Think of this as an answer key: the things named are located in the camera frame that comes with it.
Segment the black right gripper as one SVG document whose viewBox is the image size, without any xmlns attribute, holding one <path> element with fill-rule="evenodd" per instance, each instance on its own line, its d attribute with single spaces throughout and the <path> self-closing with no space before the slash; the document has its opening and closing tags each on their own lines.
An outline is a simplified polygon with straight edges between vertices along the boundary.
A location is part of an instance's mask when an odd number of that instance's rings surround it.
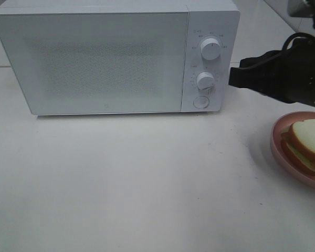
<svg viewBox="0 0 315 252">
<path fill-rule="evenodd" d="M 228 85 L 315 107 L 315 37 L 290 36 L 280 50 L 242 59 L 230 68 Z"/>
</svg>

